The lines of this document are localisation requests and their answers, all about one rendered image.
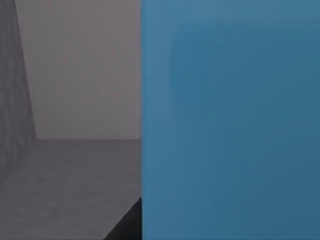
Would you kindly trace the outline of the blue book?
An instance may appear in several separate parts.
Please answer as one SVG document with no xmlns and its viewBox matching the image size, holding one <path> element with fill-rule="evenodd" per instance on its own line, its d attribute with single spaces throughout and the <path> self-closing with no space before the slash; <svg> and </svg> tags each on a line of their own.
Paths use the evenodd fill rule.
<svg viewBox="0 0 320 240">
<path fill-rule="evenodd" d="M 320 240 L 320 0 L 141 0 L 142 240 Z"/>
</svg>

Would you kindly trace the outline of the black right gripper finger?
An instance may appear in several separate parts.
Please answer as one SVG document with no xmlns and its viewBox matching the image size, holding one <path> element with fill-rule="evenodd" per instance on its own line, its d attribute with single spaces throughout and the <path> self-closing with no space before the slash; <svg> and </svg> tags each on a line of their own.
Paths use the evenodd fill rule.
<svg viewBox="0 0 320 240">
<path fill-rule="evenodd" d="M 142 240 L 141 197 L 103 240 Z"/>
</svg>

